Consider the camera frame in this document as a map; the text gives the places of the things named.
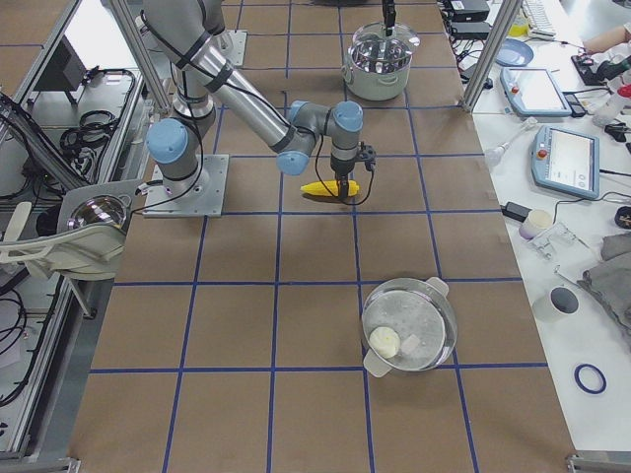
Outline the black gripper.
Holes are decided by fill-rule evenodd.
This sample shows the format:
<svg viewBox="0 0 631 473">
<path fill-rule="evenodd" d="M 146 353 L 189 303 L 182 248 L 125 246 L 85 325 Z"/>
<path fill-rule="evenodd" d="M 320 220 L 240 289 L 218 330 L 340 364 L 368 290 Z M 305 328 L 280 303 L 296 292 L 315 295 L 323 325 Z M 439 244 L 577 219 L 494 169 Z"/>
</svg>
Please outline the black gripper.
<svg viewBox="0 0 631 473">
<path fill-rule="evenodd" d="M 382 12 L 384 19 L 384 27 L 386 36 L 392 36 L 395 22 L 396 10 L 394 0 L 382 1 Z M 349 179 L 348 174 L 353 171 L 357 157 L 353 156 L 348 159 L 341 159 L 334 155 L 330 156 L 330 167 L 336 175 L 336 184 L 338 189 L 338 199 L 346 202 L 349 197 Z"/>
</svg>

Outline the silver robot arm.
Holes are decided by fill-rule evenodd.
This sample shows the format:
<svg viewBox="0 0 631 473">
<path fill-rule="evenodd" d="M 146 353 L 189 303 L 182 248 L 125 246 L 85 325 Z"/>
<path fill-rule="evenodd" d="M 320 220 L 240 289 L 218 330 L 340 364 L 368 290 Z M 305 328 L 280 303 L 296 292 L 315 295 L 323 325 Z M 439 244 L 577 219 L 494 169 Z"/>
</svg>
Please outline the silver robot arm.
<svg viewBox="0 0 631 473">
<path fill-rule="evenodd" d="M 363 109 L 353 101 L 326 107 L 294 101 L 287 118 L 237 71 L 213 38 L 225 30 L 219 1 L 145 1 L 142 19 L 161 51 L 213 98 L 227 106 L 277 154 L 281 172 L 301 174 L 317 142 L 331 140 L 334 184 L 327 188 L 344 201 L 350 196 L 348 176 L 363 162 L 375 171 L 374 150 L 360 141 Z"/>
</svg>

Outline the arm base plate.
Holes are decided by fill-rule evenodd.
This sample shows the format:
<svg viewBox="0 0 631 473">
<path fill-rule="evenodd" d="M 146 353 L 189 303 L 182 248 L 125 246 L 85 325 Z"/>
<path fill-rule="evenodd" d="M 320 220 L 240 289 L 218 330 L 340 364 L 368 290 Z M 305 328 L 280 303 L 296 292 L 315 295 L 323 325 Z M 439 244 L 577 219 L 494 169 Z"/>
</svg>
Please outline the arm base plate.
<svg viewBox="0 0 631 473">
<path fill-rule="evenodd" d="M 142 215 L 147 218 L 220 217 L 228 177 L 227 154 L 196 155 L 201 169 L 182 181 L 163 177 L 154 165 L 152 179 L 158 185 L 149 186 Z"/>
<path fill-rule="evenodd" d="M 222 53 L 235 68 L 242 68 L 245 62 L 247 31 L 224 30 L 215 37 L 215 42 Z"/>
</svg>

